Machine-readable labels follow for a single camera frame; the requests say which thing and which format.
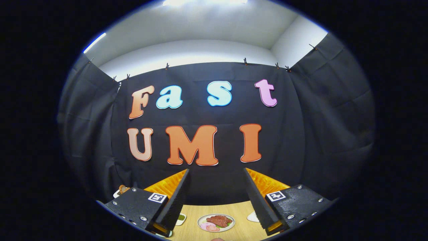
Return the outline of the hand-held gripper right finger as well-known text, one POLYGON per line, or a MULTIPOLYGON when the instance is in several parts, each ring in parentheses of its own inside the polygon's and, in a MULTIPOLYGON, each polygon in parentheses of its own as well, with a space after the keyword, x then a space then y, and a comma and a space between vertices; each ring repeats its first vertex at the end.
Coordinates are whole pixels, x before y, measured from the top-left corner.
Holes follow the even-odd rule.
POLYGON ((338 198, 323 196, 309 186, 284 177, 271 177, 244 168, 246 192, 255 214, 267 235, 290 232, 312 221, 338 202, 338 198))

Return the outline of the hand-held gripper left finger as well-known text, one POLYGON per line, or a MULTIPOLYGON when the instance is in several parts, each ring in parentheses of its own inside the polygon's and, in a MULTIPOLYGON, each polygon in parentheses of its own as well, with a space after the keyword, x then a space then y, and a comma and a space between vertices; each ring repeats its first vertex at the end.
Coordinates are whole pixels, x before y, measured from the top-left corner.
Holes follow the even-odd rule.
POLYGON ((167 236, 191 184, 189 168, 98 168, 96 199, 137 230, 167 236))

